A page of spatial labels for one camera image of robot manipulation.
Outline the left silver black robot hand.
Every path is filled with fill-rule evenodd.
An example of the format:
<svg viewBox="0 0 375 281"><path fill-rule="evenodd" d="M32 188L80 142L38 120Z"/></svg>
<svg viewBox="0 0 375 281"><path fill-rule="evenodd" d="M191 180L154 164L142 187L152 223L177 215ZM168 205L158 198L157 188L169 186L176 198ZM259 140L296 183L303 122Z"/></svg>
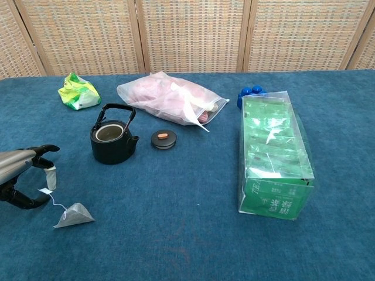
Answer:
<svg viewBox="0 0 375 281"><path fill-rule="evenodd" d="M55 145L42 145L27 149L17 149L1 153L1 201L6 201L20 209L38 208L50 200L49 194L57 187L56 166L43 158L47 152L57 152ZM47 192L31 199L15 189L18 177L30 167L43 169L46 173Z"/></svg>

